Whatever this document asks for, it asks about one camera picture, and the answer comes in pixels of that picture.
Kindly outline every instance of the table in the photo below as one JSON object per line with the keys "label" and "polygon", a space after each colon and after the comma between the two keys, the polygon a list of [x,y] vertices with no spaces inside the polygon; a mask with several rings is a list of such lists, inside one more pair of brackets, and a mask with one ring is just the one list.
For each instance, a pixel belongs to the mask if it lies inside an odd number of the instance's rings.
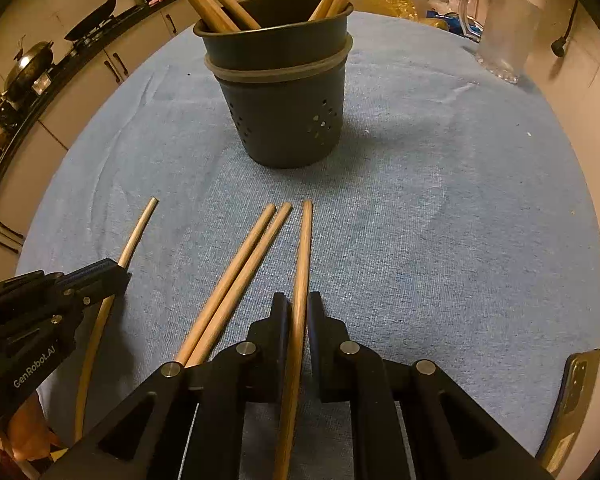
{"label": "table", "polygon": [[[527,79],[483,70],[463,38],[355,12],[339,146],[309,168],[270,170],[244,152],[190,31],[144,63],[69,150],[18,272],[117,258],[151,195],[94,366],[86,429],[171,359],[267,202],[296,210],[223,335],[241,340],[275,291],[291,295],[301,200],[314,200],[310,289],[385,358],[429,358],[529,452],[546,430],[565,359],[600,347],[600,234],[586,183]],[[78,348],[40,388],[71,441],[94,309]],[[291,478],[352,477],[348,407],[315,399],[308,363]],[[269,474],[276,426],[250,406],[242,476]]]}

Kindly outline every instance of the frying pan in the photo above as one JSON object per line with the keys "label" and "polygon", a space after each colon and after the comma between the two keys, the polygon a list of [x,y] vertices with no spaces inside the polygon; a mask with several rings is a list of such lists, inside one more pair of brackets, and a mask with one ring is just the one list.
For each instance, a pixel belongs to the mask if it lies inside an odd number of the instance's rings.
{"label": "frying pan", "polygon": [[116,0],[107,0],[72,28],[64,38],[69,41],[80,40],[112,15],[113,9],[115,8]]}

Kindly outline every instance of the pot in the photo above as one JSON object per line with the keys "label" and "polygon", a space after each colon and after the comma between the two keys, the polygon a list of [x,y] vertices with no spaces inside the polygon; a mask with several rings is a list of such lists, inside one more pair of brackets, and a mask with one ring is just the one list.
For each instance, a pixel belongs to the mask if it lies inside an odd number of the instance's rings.
{"label": "pot", "polygon": [[31,90],[34,81],[51,67],[54,62],[52,45],[53,41],[40,41],[24,55],[22,49],[19,51],[14,58],[16,65],[4,80],[4,95],[9,101],[20,101]]}

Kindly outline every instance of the hole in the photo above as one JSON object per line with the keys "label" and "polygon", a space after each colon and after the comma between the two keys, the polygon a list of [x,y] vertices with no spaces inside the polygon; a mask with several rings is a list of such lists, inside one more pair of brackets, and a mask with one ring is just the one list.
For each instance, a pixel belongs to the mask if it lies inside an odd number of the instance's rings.
{"label": "hole", "polygon": [[155,397],[147,395],[98,443],[98,447],[119,460],[129,462],[136,454],[140,438],[154,410],[154,402]]}
{"label": "hole", "polygon": [[466,412],[455,398],[443,393],[440,395],[440,405],[462,458],[470,460],[495,447],[493,435],[471,413]]}

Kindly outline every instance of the handle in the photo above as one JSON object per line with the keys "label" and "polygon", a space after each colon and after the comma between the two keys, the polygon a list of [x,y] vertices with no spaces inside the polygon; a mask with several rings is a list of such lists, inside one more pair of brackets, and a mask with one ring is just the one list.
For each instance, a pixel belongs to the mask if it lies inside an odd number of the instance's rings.
{"label": "handle", "polygon": [[118,63],[120,63],[120,66],[122,67],[122,73],[123,73],[124,75],[129,75],[129,70],[127,70],[127,69],[126,69],[126,66],[125,66],[125,64],[122,62],[122,60],[120,59],[120,56],[118,55],[118,53],[117,53],[117,52],[114,52],[114,53],[113,53],[113,57],[114,57],[114,59],[116,59],[116,60],[118,61]]}
{"label": "handle", "polygon": [[1,241],[0,241],[0,246],[1,246],[1,247],[4,247],[5,249],[8,249],[8,250],[10,250],[12,253],[15,253],[15,254],[20,254],[20,253],[18,252],[18,250],[17,250],[17,249],[14,249],[13,247],[11,247],[11,246],[8,246],[8,245],[7,245],[6,243],[4,243],[4,242],[1,242]]}
{"label": "handle", "polygon": [[171,19],[171,15],[170,15],[170,14],[165,14],[165,15],[164,15],[164,17],[165,17],[165,18],[167,18],[167,20],[169,20],[169,23],[171,23],[171,28],[173,29],[173,33],[174,33],[174,34],[177,34],[177,33],[178,33],[178,31],[176,30],[176,26],[175,26],[175,24],[173,23],[173,20]]}
{"label": "handle", "polygon": [[109,70],[111,70],[111,72],[113,73],[113,77],[116,78],[116,83],[120,84],[120,78],[118,77],[118,72],[116,72],[113,69],[113,67],[111,66],[111,63],[109,61],[105,61],[104,66],[106,66]]}
{"label": "handle", "polygon": [[5,224],[3,224],[2,222],[0,222],[0,227],[3,228],[5,231],[10,232],[12,235],[14,235],[15,237],[20,238],[21,240],[24,240],[24,235],[20,234],[17,231],[14,231],[13,229],[11,229],[10,227],[7,227]]}
{"label": "handle", "polygon": [[458,0],[458,18],[460,19],[460,26],[462,27],[462,33],[466,37],[478,42],[478,41],[480,41],[480,36],[472,33],[471,29],[469,28],[467,19],[466,19],[466,8],[467,8],[468,3],[469,3],[469,0]]}

